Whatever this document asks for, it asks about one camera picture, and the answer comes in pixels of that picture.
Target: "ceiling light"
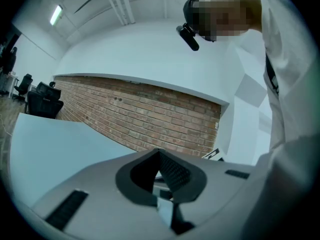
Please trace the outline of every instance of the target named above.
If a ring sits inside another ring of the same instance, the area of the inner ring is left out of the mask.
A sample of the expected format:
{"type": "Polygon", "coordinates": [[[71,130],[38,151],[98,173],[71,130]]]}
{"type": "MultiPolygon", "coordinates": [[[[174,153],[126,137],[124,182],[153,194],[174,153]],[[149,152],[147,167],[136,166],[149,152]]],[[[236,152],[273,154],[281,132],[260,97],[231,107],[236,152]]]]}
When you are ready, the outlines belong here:
{"type": "Polygon", "coordinates": [[[61,14],[62,12],[62,7],[60,5],[58,5],[56,8],[55,8],[55,11],[50,19],[50,24],[51,25],[54,25],[59,17],[59,15],[61,14]]]}

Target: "office chair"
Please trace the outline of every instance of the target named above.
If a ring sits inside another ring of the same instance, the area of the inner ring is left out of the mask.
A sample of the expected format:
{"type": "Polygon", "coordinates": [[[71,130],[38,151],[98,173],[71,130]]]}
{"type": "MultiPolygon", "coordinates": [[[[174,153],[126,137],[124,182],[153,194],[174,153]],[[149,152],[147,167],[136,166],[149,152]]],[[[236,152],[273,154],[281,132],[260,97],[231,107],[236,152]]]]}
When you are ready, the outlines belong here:
{"type": "Polygon", "coordinates": [[[63,101],[59,100],[60,96],[61,90],[40,82],[36,91],[31,90],[27,94],[28,114],[56,119],[58,112],[64,106],[63,101]]]}
{"type": "Polygon", "coordinates": [[[12,95],[12,98],[20,101],[24,101],[25,97],[23,97],[23,95],[25,95],[28,92],[29,86],[31,85],[32,82],[33,82],[32,75],[26,74],[23,77],[20,85],[14,87],[14,89],[16,89],[19,92],[19,95],[12,95]]]}

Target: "desk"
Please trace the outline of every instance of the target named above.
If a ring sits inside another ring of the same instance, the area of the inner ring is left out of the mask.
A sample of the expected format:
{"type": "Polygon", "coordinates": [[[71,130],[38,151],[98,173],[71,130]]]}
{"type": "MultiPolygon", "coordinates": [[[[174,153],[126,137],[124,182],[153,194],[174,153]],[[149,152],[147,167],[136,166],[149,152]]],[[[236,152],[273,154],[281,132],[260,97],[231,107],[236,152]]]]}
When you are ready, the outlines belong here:
{"type": "Polygon", "coordinates": [[[9,155],[14,196],[32,207],[46,192],[83,168],[135,153],[83,122],[20,113],[9,155]]]}

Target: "black rubber pad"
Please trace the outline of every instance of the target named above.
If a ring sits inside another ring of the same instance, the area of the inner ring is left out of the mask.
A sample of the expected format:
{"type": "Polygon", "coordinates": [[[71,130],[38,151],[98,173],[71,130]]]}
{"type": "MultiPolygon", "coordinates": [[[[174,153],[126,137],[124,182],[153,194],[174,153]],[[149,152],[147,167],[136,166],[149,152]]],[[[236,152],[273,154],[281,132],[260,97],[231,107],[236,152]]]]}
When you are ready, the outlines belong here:
{"type": "Polygon", "coordinates": [[[87,196],[88,194],[83,191],[73,191],[45,221],[62,231],[87,196]]]}
{"type": "Polygon", "coordinates": [[[231,176],[238,177],[238,178],[245,179],[245,180],[248,179],[249,175],[250,175],[250,173],[242,172],[242,171],[238,171],[238,170],[227,170],[227,171],[225,171],[225,174],[229,174],[231,176]]]}

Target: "white ceiling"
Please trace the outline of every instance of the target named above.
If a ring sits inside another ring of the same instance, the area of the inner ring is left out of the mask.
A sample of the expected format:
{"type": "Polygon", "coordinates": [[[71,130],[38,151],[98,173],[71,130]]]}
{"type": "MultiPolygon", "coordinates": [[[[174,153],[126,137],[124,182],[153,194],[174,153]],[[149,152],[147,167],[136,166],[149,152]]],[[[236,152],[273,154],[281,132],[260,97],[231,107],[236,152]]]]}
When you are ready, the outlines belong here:
{"type": "MultiPolygon", "coordinates": [[[[63,13],[56,25],[55,31],[70,45],[79,42],[86,36],[106,28],[121,27],[115,11],[108,0],[91,0],[77,11],[88,0],[41,0],[38,14],[48,21],[57,5],[61,5],[63,13]]],[[[164,0],[129,0],[130,7],[136,22],[158,20],[164,18],[164,0]]],[[[167,17],[169,19],[184,21],[182,12],[186,0],[166,0],[167,17]]],[[[125,13],[128,12],[121,0],[125,13]]]]}

